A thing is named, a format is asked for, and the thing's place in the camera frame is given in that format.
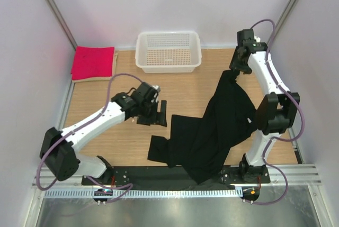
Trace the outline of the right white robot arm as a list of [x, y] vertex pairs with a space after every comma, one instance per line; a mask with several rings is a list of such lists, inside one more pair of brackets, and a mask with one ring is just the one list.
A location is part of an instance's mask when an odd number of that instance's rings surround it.
[[268, 183], [267, 156], [274, 143], [292, 127], [300, 96], [284, 84], [272, 62], [267, 44], [255, 38], [253, 29], [237, 32], [237, 47], [229, 67], [244, 74], [254, 73], [263, 93], [254, 119], [257, 127], [254, 141], [243, 155], [234, 180], [242, 184]]

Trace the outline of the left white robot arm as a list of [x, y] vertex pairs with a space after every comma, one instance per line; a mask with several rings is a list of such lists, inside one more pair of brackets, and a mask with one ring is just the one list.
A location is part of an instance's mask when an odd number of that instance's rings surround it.
[[44, 136], [40, 158], [57, 181], [74, 175], [85, 177], [88, 182], [108, 184], [114, 168], [101, 156], [88, 157], [81, 149], [107, 129], [137, 118], [142, 125], [167, 126], [167, 101], [159, 100], [159, 86], [142, 82], [138, 88], [121, 92], [108, 100], [97, 112], [62, 130], [50, 128]]

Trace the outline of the black t-shirt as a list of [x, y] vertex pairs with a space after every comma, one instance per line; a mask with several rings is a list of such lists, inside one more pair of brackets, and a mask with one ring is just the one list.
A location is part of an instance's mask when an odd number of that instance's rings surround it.
[[148, 160], [182, 166], [197, 184], [218, 174], [230, 149], [256, 131], [256, 108], [238, 76], [222, 72], [203, 117], [172, 115], [170, 138], [152, 136]]

